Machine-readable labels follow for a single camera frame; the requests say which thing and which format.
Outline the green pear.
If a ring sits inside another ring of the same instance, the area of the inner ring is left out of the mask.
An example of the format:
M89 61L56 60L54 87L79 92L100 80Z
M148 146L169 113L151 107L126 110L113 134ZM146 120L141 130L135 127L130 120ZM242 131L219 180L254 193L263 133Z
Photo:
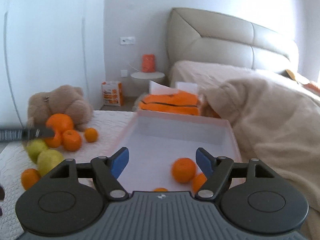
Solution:
M42 151L37 158L37 170L40 176L45 176L62 161L64 157L59 151L52 149Z
M47 149L48 146L42 139L31 140L26 145L26 151L31 159L36 159L42 151Z

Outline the large orange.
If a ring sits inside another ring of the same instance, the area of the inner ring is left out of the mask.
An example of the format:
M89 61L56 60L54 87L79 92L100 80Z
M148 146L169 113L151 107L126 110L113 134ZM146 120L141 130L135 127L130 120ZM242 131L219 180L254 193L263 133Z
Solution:
M52 128L63 134L65 131L74 129L74 123L70 116L62 113L53 114L46 121L46 127Z

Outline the mandarin with long stem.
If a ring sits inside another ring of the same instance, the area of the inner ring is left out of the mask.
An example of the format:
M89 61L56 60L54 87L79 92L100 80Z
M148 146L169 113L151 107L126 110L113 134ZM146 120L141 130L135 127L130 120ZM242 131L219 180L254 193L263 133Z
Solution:
M181 184L190 182L195 177L196 171L196 164L190 158L179 158L171 166L172 177Z

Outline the small round kumquat orange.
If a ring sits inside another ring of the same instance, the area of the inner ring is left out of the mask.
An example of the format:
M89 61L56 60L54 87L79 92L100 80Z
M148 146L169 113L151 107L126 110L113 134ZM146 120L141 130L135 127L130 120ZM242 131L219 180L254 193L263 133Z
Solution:
M95 128L87 128L84 131L84 137L86 139L87 142L92 143L92 142L96 142L99 138L99 133L97 132L97 130Z

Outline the mandarin with green stem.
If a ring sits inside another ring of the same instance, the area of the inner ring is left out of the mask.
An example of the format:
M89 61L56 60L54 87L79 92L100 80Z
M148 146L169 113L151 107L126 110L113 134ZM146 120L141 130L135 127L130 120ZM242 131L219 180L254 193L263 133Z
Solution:
M64 131L62 134L62 145L66 151L75 152L82 146L82 137L74 129Z

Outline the white lace tablecloth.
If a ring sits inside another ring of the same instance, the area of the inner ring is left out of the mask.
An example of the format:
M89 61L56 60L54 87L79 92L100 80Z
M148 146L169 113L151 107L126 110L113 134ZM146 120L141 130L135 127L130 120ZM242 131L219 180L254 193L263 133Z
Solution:
M89 143L83 138L81 147L75 152L65 151L63 147L47 150L44 153L44 168L31 161L20 142L10 143L1 152L1 186L5 192L1 201L1 239L16 239L23 233L16 217L15 204L25 192L21 184L21 174L25 170L34 168L41 173L51 170L64 159L87 163L94 157L109 156L120 133L134 116L133 112L95 111L88 126L98 132L98 140Z

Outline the brown plush dog toy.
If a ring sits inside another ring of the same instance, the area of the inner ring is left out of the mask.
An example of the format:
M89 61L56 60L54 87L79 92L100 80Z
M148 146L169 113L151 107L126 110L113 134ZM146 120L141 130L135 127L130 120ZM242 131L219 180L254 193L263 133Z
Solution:
M28 100L27 126L43 126L53 114L68 115L75 129L84 131L93 116L93 108L82 88L63 85L51 92L40 92Z

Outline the beige fleece blanket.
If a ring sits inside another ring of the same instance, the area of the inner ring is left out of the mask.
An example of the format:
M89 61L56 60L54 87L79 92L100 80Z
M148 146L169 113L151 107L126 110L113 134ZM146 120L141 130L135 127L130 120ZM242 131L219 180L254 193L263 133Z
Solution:
M302 232L319 239L319 96L261 78L234 79L202 92L203 116L230 122L244 160L257 158L308 200Z

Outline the orange white paper bag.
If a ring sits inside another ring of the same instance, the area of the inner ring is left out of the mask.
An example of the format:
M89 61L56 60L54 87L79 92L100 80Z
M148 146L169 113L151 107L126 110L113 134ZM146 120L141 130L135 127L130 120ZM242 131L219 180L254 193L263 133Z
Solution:
M120 81L105 81L101 86L103 91L103 103L105 106L123 105L122 83Z

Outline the orange tissue box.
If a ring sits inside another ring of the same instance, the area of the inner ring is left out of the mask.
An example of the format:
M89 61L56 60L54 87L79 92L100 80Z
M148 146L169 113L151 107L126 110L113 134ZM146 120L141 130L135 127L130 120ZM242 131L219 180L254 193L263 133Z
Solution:
M199 88L195 83L176 82L175 87L149 83L149 94L137 103L138 110L199 116Z

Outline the white round side table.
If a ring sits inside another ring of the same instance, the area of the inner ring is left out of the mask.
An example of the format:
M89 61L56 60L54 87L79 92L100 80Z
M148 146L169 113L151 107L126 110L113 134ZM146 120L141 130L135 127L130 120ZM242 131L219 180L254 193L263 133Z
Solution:
M165 81L165 74L162 72L134 72L130 76L139 92L148 92L150 81L159 84Z

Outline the beige upholstered bed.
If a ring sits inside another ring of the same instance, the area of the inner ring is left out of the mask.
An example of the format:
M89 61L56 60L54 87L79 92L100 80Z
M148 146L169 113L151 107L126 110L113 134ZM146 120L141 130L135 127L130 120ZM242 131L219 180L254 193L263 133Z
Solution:
M234 16L174 8L167 23L166 47L172 65L192 61L263 69L288 76L319 95L319 84L297 73L299 52L293 40Z

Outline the lower white wall socket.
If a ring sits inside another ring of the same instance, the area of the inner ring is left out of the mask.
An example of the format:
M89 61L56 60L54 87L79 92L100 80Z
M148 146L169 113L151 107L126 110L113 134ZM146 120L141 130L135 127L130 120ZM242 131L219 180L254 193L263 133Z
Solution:
M127 71L127 70L121 70L121 71L120 71L120 76L121 76L122 78L128 77L128 71Z

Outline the white wall socket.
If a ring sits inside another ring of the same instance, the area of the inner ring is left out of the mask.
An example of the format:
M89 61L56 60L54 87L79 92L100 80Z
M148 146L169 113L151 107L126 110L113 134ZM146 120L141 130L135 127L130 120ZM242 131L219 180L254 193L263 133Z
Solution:
M134 45L135 43L136 43L136 38L133 36L119 38L119 44L121 46Z
M122 78L128 77L128 71L127 71L127 70L121 70L121 71L120 71L120 76L121 76Z

